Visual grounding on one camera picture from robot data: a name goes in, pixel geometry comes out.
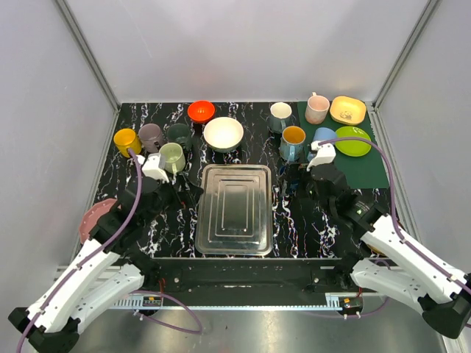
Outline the yellow square bowl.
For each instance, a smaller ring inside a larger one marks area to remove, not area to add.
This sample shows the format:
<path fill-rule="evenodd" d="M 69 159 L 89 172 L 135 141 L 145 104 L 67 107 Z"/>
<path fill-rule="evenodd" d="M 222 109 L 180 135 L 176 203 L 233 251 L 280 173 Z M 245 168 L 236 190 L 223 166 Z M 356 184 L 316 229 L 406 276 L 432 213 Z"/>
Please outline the yellow square bowl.
<path fill-rule="evenodd" d="M 365 115 L 365 103 L 348 96 L 337 96 L 330 105 L 331 118 L 340 124 L 357 126 L 364 121 Z"/>

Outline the blue butterfly mug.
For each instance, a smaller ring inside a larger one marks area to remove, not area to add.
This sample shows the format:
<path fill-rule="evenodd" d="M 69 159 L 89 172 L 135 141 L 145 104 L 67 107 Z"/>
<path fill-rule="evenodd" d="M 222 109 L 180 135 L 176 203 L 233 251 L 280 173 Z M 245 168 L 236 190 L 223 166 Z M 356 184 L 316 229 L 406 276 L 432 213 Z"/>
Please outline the blue butterfly mug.
<path fill-rule="evenodd" d="M 280 156 L 288 163 L 297 161 L 303 152 L 305 139 L 306 133 L 301 127 L 286 127 L 280 139 Z"/>

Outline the dark green mat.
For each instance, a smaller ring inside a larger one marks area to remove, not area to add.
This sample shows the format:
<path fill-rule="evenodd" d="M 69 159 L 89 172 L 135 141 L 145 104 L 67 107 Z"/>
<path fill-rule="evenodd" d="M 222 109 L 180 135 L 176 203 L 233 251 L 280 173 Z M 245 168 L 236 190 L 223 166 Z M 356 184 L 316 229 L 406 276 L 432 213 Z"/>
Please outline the dark green mat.
<path fill-rule="evenodd" d="M 312 141 L 315 131 L 319 127 L 327 127 L 336 131 L 344 126 L 330 117 L 330 113 L 326 115 L 325 120 L 320 125 L 313 125 L 305 120 L 306 101 L 297 102 L 298 116 L 300 126 L 306 133 L 305 156 L 308 156 L 308 144 Z M 351 188 L 388 188 L 389 181 L 386 170 L 383 165 L 380 154 L 371 149 L 370 152 L 362 157 L 350 157 L 341 152 L 336 152 L 334 164 L 337 169 L 342 171 L 347 178 L 347 182 Z"/>

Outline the mauve grey mug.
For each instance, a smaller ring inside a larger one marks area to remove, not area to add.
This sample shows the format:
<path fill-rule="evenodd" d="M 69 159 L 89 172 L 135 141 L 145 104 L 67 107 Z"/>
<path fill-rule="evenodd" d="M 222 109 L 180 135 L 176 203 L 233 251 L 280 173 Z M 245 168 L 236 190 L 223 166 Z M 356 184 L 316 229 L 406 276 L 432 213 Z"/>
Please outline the mauve grey mug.
<path fill-rule="evenodd" d="M 157 124 L 145 124 L 138 132 L 143 147 L 150 153 L 158 153 L 165 143 L 163 131 Z"/>

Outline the orange bowl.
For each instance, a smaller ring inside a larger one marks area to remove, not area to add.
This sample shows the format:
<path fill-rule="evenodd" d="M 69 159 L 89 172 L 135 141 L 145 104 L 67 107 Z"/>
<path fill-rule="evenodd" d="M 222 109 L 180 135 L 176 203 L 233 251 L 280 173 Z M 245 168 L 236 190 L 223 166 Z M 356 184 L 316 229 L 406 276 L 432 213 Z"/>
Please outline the orange bowl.
<path fill-rule="evenodd" d="M 200 100 L 191 103 L 187 112 L 194 123 L 205 124 L 214 117 L 216 108 L 210 101 Z"/>

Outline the grey blue faceted mug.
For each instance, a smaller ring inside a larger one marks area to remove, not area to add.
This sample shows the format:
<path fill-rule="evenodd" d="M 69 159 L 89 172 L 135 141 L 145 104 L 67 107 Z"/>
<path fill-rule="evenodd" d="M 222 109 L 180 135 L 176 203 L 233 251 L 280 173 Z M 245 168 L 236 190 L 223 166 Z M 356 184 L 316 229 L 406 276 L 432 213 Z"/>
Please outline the grey blue faceted mug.
<path fill-rule="evenodd" d="M 281 134 L 290 125 L 292 108 L 284 102 L 276 102 L 270 106 L 268 126 L 271 132 Z"/>

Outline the pink dotted plate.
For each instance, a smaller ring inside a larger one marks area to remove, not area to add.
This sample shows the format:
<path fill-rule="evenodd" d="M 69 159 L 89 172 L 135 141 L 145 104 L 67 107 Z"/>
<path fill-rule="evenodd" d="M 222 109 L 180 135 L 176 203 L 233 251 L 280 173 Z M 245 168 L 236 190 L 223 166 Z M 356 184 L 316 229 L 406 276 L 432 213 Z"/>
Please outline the pink dotted plate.
<path fill-rule="evenodd" d="M 117 199 L 109 198 L 95 203 L 82 217 L 79 226 L 79 239 L 83 244 L 90 236 L 91 230 L 95 227 L 97 221 L 105 213 L 109 212 L 111 207 L 117 202 Z"/>

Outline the light green mug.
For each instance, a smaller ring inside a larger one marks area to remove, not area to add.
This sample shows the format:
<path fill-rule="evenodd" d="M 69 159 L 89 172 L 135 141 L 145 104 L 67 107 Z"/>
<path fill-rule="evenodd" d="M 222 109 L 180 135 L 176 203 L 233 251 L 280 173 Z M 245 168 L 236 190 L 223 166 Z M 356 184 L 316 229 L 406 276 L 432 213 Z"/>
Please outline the light green mug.
<path fill-rule="evenodd" d="M 160 154 L 169 173 L 178 174 L 185 168 L 185 155 L 180 144 L 166 143 L 160 148 Z"/>

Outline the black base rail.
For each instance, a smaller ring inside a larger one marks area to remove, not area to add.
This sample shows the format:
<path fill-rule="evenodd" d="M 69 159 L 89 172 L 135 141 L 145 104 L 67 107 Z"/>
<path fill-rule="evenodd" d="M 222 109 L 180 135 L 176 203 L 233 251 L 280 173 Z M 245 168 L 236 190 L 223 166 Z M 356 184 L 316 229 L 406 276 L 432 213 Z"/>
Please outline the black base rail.
<path fill-rule="evenodd" d="M 145 290 L 163 290 L 188 306 L 325 304 L 328 293 L 357 294 L 335 259 L 154 259 Z"/>

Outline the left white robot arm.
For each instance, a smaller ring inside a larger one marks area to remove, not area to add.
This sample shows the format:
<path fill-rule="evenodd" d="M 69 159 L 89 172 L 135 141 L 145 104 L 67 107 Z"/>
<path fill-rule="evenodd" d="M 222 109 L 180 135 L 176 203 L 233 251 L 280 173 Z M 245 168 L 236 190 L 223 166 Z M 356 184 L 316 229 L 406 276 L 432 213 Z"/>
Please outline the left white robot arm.
<path fill-rule="evenodd" d="M 59 279 L 29 307 L 8 319 L 21 333 L 17 351 L 69 352 L 85 328 L 123 296 L 164 287 L 160 264 L 135 249 L 155 216 L 182 207 L 174 186 L 138 176 L 117 199 L 93 206 L 82 220 L 88 238 Z"/>

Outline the dark green mug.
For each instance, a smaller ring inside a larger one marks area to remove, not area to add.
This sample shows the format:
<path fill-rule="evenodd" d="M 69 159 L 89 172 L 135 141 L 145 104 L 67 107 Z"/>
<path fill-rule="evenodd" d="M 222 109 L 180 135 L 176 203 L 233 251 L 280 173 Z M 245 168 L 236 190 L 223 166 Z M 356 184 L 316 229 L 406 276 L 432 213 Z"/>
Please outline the dark green mug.
<path fill-rule="evenodd" d="M 167 141 L 178 143 L 185 151 L 192 148 L 192 132 L 190 126 L 186 124 L 173 124 L 167 129 Z"/>

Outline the lime green plate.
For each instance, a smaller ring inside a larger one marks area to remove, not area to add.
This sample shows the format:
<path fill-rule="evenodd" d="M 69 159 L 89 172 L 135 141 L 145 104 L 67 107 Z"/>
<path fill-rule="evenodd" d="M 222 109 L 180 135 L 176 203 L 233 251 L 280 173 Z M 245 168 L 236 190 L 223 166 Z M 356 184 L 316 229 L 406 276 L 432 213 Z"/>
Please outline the lime green plate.
<path fill-rule="evenodd" d="M 336 130 L 337 138 L 363 138 L 365 140 L 371 140 L 370 136 L 361 128 L 355 126 L 343 126 Z M 371 146 L 368 143 L 361 142 L 359 140 L 345 140 L 335 142 L 336 148 L 342 153 L 349 157 L 363 157 L 368 154 L 371 150 Z"/>

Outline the white green bowl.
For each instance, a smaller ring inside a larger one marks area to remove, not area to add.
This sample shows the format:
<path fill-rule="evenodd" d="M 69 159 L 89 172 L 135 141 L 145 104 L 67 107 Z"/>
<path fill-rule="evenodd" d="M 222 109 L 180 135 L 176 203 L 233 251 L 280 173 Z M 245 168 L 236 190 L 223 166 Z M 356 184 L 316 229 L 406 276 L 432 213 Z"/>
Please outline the white green bowl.
<path fill-rule="evenodd" d="M 214 118 L 203 130 L 205 142 L 218 153 L 235 151 L 244 136 L 244 128 L 239 121 L 229 117 Z"/>

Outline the yellow mug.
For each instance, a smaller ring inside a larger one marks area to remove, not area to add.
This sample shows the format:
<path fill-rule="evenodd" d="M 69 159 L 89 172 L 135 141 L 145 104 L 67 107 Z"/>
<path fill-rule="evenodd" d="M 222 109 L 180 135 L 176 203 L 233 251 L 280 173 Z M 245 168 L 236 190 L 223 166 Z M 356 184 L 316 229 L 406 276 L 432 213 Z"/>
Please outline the yellow mug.
<path fill-rule="evenodd" d="M 120 129 L 114 134 L 113 142 L 119 152 L 126 158 L 131 158 L 128 152 L 129 149 L 132 149 L 135 154 L 141 153 L 141 141 L 139 140 L 138 134 L 133 129 Z"/>

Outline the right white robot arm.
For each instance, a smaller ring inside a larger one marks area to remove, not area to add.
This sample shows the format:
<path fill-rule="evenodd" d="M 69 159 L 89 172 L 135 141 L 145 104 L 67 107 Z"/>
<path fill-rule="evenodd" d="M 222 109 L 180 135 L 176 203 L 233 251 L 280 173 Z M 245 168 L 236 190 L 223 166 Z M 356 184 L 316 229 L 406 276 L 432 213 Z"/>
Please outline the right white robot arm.
<path fill-rule="evenodd" d="M 326 284 L 342 291 L 354 287 L 388 296 L 417 311 L 432 329 L 457 338 L 470 320 L 470 275 L 443 262 L 413 239 L 397 217 L 347 184 L 334 164 L 278 172 L 280 188 L 318 203 L 352 239 L 388 257 L 400 271 L 389 270 L 355 253 L 329 270 Z"/>

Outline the light blue plastic cup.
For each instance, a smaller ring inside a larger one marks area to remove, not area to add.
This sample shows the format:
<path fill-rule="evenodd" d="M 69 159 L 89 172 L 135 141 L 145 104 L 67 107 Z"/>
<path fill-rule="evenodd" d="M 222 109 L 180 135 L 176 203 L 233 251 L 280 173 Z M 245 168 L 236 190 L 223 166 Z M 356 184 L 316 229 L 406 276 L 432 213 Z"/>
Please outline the light blue plastic cup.
<path fill-rule="evenodd" d="M 337 138 L 337 134 L 334 130 L 321 126 L 316 129 L 311 142 L 319 143 L 322 141 L 332 140 L 336 138 Z"/>

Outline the pink cup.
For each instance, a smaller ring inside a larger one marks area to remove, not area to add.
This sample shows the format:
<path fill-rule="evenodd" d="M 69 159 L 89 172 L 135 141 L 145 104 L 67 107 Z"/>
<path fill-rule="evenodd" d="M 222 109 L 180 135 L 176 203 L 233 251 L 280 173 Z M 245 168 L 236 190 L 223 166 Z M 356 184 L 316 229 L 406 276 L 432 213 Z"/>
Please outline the pink cup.
<path fill-rule="evenodd" d="M 330 109 L 330 101 L 313 92 L 307 100 L 305 119 L 310 124 L 321 124 Z"/>

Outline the silver metal tray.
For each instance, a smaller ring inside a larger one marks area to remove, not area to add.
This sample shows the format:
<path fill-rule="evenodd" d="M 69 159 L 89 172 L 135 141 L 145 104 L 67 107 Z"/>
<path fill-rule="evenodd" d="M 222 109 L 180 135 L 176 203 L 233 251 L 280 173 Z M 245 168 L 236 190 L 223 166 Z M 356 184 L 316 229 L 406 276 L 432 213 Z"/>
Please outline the silver metal tray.
<path fill-rule="evenodd" d="M 272 250 L 272 176 L 264 165 L 205 166 L 196 249 L 202 254 L 266 256 Z"/>

